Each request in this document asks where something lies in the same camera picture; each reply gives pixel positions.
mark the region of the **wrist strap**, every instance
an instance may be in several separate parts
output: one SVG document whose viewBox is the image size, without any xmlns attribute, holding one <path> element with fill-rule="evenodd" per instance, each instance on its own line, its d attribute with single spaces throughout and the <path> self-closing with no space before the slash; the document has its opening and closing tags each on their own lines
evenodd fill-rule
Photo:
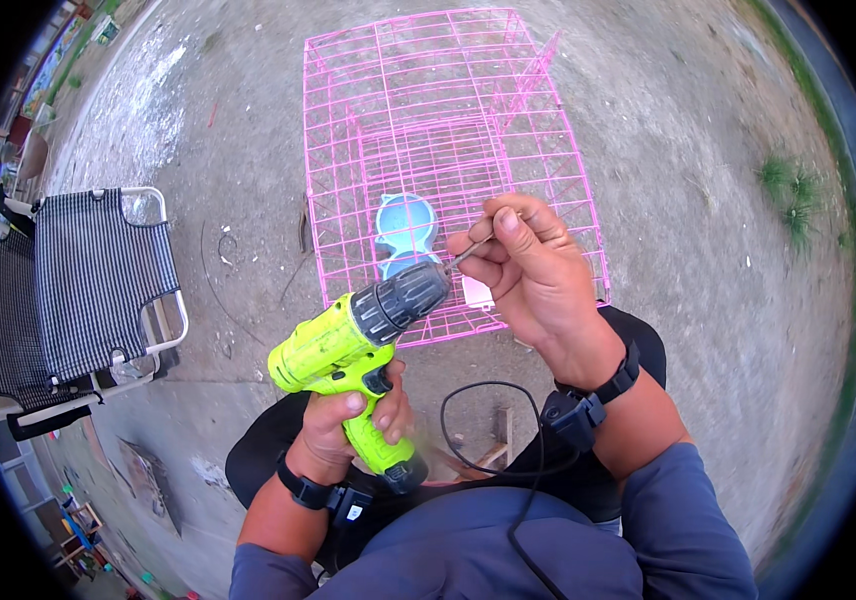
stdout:
<svg viewBox="0 0 856 600">
<path fill-rule="evenodd" d="M 313 511 L 319 511 L 328 506 L 328 499 L 331 497 L 331 492 L 335 486 L 321 486 L 307 477 L 298 477 L 288 468 L 288 463 L 285 458 L 288 456 L 288 450 L 283 451 L 278 455 L 278 479 L 291 492 L 294 501 L 310 508 Z"/>
<path fill-rule="evenodd" d="M 615 398 L 631 389 L 634 382 L 638 380 L 638 361 L 640 359 L 641 352 L 638 350 L 638 345 L 634 340 L 631 340 L 631 343 L 627 345 L 625 360 L 621 361 L 621 364 L 618 365 L 618 370 L 615 371 L 614 375 L 610 379 L 602 383 L 597 390 L 594 390 L 595 396 L 598 397 L 598 400 L 602 404 L 607 404 L 608 402 L 613 401 Z M 574 392 L 577 396 L 583 398 L 587 398 L 591 395 L 589 390 L 582 390 L 564 383 L 558 383 L 557 379 L 554 380 L 554 387 L 565 394 L 568 392 Z"/>
</svg>

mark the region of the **drill bit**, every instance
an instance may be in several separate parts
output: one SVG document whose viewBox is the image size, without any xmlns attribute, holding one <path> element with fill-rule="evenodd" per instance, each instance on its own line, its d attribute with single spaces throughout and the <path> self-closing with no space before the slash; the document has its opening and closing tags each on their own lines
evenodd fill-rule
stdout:
<svg viewBox="0 0 856 600">
<path fill-rule="evenodd" d="M 453 258 L 453 259 L 452 259 L 452 261 L 451 261 L 451 262 L 449 262 L 449 263 L 445 266 L 444 270 L 446 271 L 446 273 L 447 273 L 448 275 L 450 275 L 450 274 L 455 270 L 455 267 L 457 267 L 457 266 L 458 266 L 458 263 L 459 263 L 459 262 L 461 262 L 461 261 L 462 261 L 462 260 L 464 260 L 465 258 L 468 258 L 470 255 L 473 255 L 473 254 L 475 253 L 475 250 L 477 250 L 478 248 L 480 248 L 484 242 L 488 241 L 488 240 L 489 240 L 489 239 L 491 239 L 492 237 L 494 237 L 494 232 L 493 232 L 493 231 L 492 231 L 490 234 L 488 234 L 488 236 L 487 236 L 487 237 L 485 237 L 482 241 L 480 241 L 480 242 L 475 242 L 475 243 L 474 243 L 474 244 L 472 244 L 472 245 L 471 245 L 467 250 L 465 250 L 464 252 L 462 252 L 462 253 L 461 253 L 461 254 L 459 254 L 458 256 L 455 256 L 455 258 Z"/>
</svg>

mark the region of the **blue pet bowl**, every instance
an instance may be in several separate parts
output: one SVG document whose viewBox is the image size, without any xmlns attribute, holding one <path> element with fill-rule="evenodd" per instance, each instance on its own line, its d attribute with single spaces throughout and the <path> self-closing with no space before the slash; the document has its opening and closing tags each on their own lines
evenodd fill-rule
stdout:
<svg viewBox="0 0 856 600">
<path fill-rule="evenodd" d="M 435 256 L 434 254 L 420 253 L 415 256 L 413 251 L 406 250 L 403 252 L 398 252 L 391 258 L 388 258 L 386 261 L 378 265 L 378 267 L 381 269 L 383 279 L 387 280 L 388 278 L 396 276 L 398 273 L 407 269 L 411 265 L 415 265 L 419 262 L 428 261 L 441 264 L 441 259 Z"/>
<path fill-rule="evenodd" d="M 427 254 L 437 236 L 434 208 L 416 194 L 384 194 L 375 216 L 375 243 L 392 248 L 392 254 Z"/>
</svg>

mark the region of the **blue sleeve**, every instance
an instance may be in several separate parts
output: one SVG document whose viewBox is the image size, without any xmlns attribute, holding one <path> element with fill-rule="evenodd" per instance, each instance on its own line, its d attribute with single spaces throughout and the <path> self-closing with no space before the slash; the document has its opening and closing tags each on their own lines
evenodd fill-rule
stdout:
<svg viewBox="0 0 856 600">
<path fill-rule="evenodd" d="M 757 598 L 745 546 L 693 444 L 671 445 L 627 478 L 622 527 L 645 598 Z"/>
<path fill-rule="evenodd" d="M 301 600 L 317 590 L 311 568 L 296 556 L 281 556 L 253 543 L 235 548 L 228 600 Z"/>
</svg>

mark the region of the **lime green drill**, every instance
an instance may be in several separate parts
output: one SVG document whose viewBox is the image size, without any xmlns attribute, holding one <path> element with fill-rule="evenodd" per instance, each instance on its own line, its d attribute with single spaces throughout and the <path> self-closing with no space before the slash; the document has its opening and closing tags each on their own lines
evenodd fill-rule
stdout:
<svg viewBox="0 0 856 600">
<path fill-rule="evenodd" d="M 428 476 L 428 467 L 407 438 L 385 441 L 371 421 L 378 399 L 391 390 L 385 365 L 398 337 L 426 317 L 451 292 L 441 265 L 420 262 L 361 292 L 338 298 L 323 313 L 299 324 L 267 357 L 279 388 L 311 390 L 324 396 L 357 391 L 368 400 L 364 412 L 343 423 L 351 445 L 396 494 L 407 494 Z"/>
</svg>

